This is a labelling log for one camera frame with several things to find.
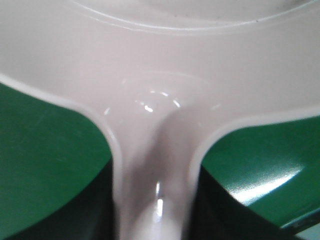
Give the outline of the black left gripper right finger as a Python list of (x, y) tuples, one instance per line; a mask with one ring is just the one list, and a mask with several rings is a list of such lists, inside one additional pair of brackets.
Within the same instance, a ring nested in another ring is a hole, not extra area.
[(299, 240), (234, 199), (202, 166), (194, 201), (196, 240)]

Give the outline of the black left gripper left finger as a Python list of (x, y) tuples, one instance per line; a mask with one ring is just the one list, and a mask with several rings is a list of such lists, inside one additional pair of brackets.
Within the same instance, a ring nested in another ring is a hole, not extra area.
[(60, 209), (11, 235), (11, 240), (114, 240), (113, 162)]

